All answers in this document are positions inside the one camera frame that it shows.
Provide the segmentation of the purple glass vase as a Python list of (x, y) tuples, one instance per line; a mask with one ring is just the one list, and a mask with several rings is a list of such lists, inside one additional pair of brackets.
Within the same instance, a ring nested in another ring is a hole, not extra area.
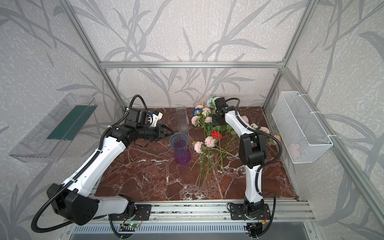
[(179, 165), (186, 165), (190, 162), (192, 155), (188, 146), (189, 137), (177, 132), (170, 137), (170, 145), (174, 148), (174, 159)]

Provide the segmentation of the light blue flower stem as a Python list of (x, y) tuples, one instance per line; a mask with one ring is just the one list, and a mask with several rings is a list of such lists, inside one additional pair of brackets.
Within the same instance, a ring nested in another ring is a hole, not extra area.
[(216, 109), (216, 103), (215, 103), (215, 101), (216, 101), (217, 98), (218, 98), (218, 97), (212, 95), (211, 98), (209, 98), (209, 99), (207, 100), (207, 107), (211, 108), (212, 110), (215, 110), (215, 109)]

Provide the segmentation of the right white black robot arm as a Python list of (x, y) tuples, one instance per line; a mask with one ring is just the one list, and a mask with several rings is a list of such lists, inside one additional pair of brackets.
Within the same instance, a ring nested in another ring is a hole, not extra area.
[(214, 103), (216, 114), (213, 117), (214, 125), (229, 125), (240, 138), (239, 158), (246, 170), (246, 191), (244, 198), (244, 212), (248, 218), (254, 219), (264, 208), (264, 195), (262, 193), (262, 170), (266, 163), (267, 140), (273, 137), (262, 131), (252, 128), (239, 114), (238, 106), (229, 106), (227, 102), (238, 98), (217, 98)]

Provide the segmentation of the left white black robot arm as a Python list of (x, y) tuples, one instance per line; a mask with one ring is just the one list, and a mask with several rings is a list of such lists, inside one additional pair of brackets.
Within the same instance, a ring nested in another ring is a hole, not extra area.
[[(103, 132), (99, 146), (94, 153), (62, 184), (52, 184), (47, 189), (48, 200), (38, 210), (31, 222), (35, 233), (47, 233), (70, 224), (87, 224), (95, 217), (113, 214), (133, 215), (134, 201), (127, 197), (91, 197), (91, 191), (111, 163), (136, 140), (157, 142), (174, 132), (158, 121), (163, 114), (159, 111), (129, 109), (117, 123)], [(57, 215), (67, 221), (48, 228), (38, 226), (43, 212), (52, 206)]]

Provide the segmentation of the clear frosted glass vase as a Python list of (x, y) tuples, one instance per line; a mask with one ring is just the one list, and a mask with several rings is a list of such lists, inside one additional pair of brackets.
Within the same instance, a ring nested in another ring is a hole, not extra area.
[(179, 106), (176, 109), (178, 130), (183, 133), (187, 133), (190, 130), (190, 124), (187, 114), (187, 108)]

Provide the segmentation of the red rose stem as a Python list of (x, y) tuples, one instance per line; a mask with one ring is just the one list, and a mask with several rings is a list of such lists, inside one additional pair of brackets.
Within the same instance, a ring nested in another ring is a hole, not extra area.
[(218, 149), (218, 151), (220, 152), (219, 153), (219, 163), (220, 163), (221, 168), (223, 168), (223, 154), (221, 152), (222, 135), (220, 134), (220, 132), (214, 130), (214, 131), (212, 131), (212, 138), (215, 140), (215, 146)]

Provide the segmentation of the mixed artificial flower pile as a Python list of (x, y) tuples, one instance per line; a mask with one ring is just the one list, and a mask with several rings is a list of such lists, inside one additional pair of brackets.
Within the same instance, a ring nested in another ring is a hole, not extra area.
[[(198, 186), (202, 181), (214, 171), (218, 166), (220, 170), (224, 169), (224, 159), (234, 158), (236, 155), (231, 150), (231, 144), (238, 138), (233, 128), (226, 124), (223, 126), (215, 126), (212, 123), (212, 117), (216, 110), (207, 107), (207, 103), (201, 103), (196, 106), (194, 116), (191, 118), (191, 123), (194, 127), (203, 130), (204, 139), (202, 141), (193, 142), (194, 151), (199, 155), (196, 164), (200, 164), (198, 175)], [(221, 152), (223, 154), (223, 168), (219, 163), (219, 151), (215, 146), (215, 140), (212, 138), (212, 131), (218, 131), (222, 135)]]

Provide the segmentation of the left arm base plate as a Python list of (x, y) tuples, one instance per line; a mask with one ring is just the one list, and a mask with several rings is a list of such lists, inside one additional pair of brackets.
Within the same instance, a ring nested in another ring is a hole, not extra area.
[(112, 214), (112, 221), (148, 221), (150, 218), (152, 210), (152, 205), (149, 204), (139, 204), (139, 205), (130, 205), (122, 214)]

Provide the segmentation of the aluminium front rail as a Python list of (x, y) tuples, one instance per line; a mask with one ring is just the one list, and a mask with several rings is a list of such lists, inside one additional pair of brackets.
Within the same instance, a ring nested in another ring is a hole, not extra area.
[(257, 222), (314, 222), (314, 214), (307, 202), (278, 199), (273, 212), (273, 200), (256, 217), (247, 217), (240, 200), (138, 202), (133, 220), (144, 223), (226, 223)]

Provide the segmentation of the clear plastic wall bin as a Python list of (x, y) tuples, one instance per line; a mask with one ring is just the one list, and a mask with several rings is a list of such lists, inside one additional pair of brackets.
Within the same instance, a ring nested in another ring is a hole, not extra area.
[(94, 97), (67, 94), (9, 156), (23, 163), (56, 163), (97, 106)]

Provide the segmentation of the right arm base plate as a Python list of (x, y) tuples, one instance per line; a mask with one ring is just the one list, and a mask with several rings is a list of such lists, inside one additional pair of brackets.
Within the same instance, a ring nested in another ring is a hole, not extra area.
[(231, 215), (231, 220), (270, 220), (271, 211), (267, 204), (260, 203), (256, 205), (247, 205), (247, 204), (235, 204), (228, 203), (227, 209)]

